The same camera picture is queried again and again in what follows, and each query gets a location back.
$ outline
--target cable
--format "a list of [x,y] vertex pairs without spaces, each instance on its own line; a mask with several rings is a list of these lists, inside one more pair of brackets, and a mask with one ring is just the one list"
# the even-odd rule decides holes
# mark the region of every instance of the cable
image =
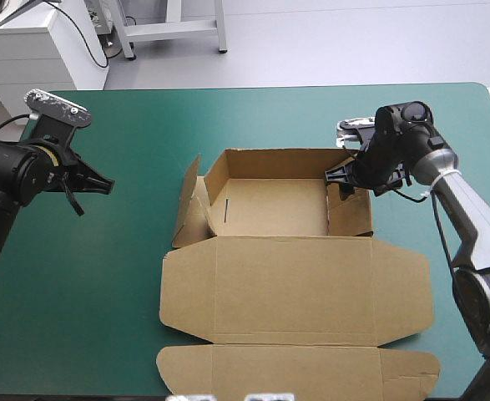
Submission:
[[5,127],[7,124],[11,124],[13,121],[16,121],[17,119],[28,119],[28,118],[29,118],[29,114],[15,115],[14,117],[3,121],[0,124],[0,129],[2,129],[3,127]]
[[[439,218],[439,212],[437,211],[436,193],[434,191],[432,191],[430,193],[430,196],[432,198],[432,210],[434,213],[434,220],[436,221],[437,232],[439,233],[439,239],[442,243],[442,248],[443,248],[443,252],[445,253],[445,258],[447,259],[448,270],[451,273],[452,296],[454,298],[454,302],[458,305],[458,308],[460,309],[460,311],[464,311],[465,310],[465,307],[463,306],[464,302],[462,300],[462,294],[458,291],[459,287],[457,284],[457,277],[456,277],[456,274],[454,271],[454,267],[452,266],[451,253],[448,250],[447,239],[445,238],[445,233],[443,231],[442,222],[441,222],[441,219]],[[470,319],[470,317],[467,315],[464,315],[463,312],[462,312],[462,316],[465,319],[472,321]],[[485,334],[485,338],[483,339],[483,341],[490,347],[490,342],[488,341],[487,334]],[[483,390],[486,390],[488,388],[490,388],[490,381],[485,383],[485,384],[481,384],[478,387],[472,388],[471,390],[466,391],[462,396],[462,401],[472,400],[475,395],[479,394],[480,392],[482,392]]]
[[[348,151],[348,149],[343,145],[342,148],[345,150],[345,152],[356,162],[356,163],[360,163],[361,165],[363,165],[366,169],[369,170],[369,167],[367,167],[365,165],[365,163],[363,163],[361,160],[358,160],[356,157],[354,157],[354,155]],[[424,202],[427,198],[425,196],[423,196],[422,198],[419,198],[419,199],[416,199],[416,198],[412,198],[411,196],[409,195],[406,195],[404,194],[403,192],[400,192],[397,188],[393,188],[392,186],[388,185],[387,183],[384,183],[383,184],[388,190],[392,190],[393,192],[395,192],[397,195],[403,197],[404,199],[407,199],[411,202],[414,202],[414,203],[422,203]]]
[[115,53],[114,55],[107,57],[107,60],[110,60],[111,58],[115,58],[115,57],[117,57],[117,56],[118,56],[119,54],[121,54],[121,53],[122,53],[122,49],[120,49],[120,50],[119,50],[117,53]]
[[94,54],[93,52],[91,51],[91,48],[88,46],[88,43],[87,43],[87,39],[85,39],[85,36],[83,35],[83,32],[81,32],[81,29],[79,28],[79,26],[74,22],[74,20],[68,15],[66,14],[66,12],[64,12],[61,8],[59,8],[58,6],[56,6],[55,4],[51,3],[51,2],[48,2],[46,0],[43,0],[44,3],[46,3],[48,6],[50,7],[53,7],[55,8],[56,10],[58,10],[62,15],[64,15],[66,18],[68,18],[70,20],[70,22],[73,24],[73,26],[78,30],[80,36],[81,36],[81,39],[83,40],[83,43],[85,44],[85,47],[87,48],[87,51],[88,51],[88,54],[91,56],[91,58],[93,59],[94,63],[96,65],[98,65],[101,69],[106,69],[108,66],[109,66],[109,59],[106,57],[105,58],[105,64],[100,64],[98,62],[98,60],[94,57]]

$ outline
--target cardboard box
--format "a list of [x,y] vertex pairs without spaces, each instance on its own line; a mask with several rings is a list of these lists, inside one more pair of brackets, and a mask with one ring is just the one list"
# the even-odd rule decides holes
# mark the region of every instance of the cardboard box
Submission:
[[421,401],[439,362],[379,346],[432,324],[424,256],[375,240],[366,190],[324,172],[342,150],[226,150],[200,159],[164,259],[160,319],[212,342],[161,350],[173,393],[294,393],[298,400]]
[[205,177],[184,178],[174,247],[211,236],[370,236],[371,201],[325,184],[339,149],[225,150]]
[[161,321],[213,345],[164,348],[173,393],[423,400],[439,363],[380,349],[432,324],[424,256],[368,237],[220,236],[164,259]]

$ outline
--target green table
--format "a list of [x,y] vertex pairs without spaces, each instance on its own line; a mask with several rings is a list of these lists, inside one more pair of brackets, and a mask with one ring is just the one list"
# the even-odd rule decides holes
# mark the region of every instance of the green table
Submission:
[[[331,147],[336,121],[421,99],[490,203],[490,96],[478,84],[60,95],[93,113],[73,147],[116,186],[110,196],[80,195],[82,218],[62,194],[42,194],[19,214],[0,258],[0,393],[167,392],[155,355],[199,342],[158,319],[161,260],[199,152],[205,172],[227,147]],[[434,325],[391,346],[435,353],[442,376],[433,395],[456,396],[482,358],[453,304],[430,202],[387,194],[373,210],[377,238],[424,253],[432,266]]]

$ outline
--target gray floor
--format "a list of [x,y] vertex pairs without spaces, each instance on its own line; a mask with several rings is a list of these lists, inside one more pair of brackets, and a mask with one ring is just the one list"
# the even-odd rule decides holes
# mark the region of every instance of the gray floor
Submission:
[[[184,15],[209,13],[208,3],[185,0]],[[125,8],[138,23],[164,11],[158,2],[134,0]],[[217,53],[216,38],[137,43],[137,60],[112,60],[105,88],[457,81],[490,87],[488,2],[229,0],[226,12],[227,54]]]

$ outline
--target white cable tie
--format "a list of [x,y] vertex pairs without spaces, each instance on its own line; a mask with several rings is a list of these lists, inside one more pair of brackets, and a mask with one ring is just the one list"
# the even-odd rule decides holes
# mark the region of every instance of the white cable tie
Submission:
[[442,171],[440,173],[440,175],[438,175],[434,181],[432,181],[432,183],[427,187],[427,190],[425,190],[421,196],[424,197],[424,198],[427,198],[428,196],[430,196],[430,194],[432,193],[432,190],[434,189],[434,186],[436,186],[437,182],[443,178],[445,175],[449,175],[449,174],[454,174],[454,173],[458,173],[459,175],[462,175],[462,172],[460,170],[456,170],[456,169],[449,169],[449,170],[445,170],[445,171]]

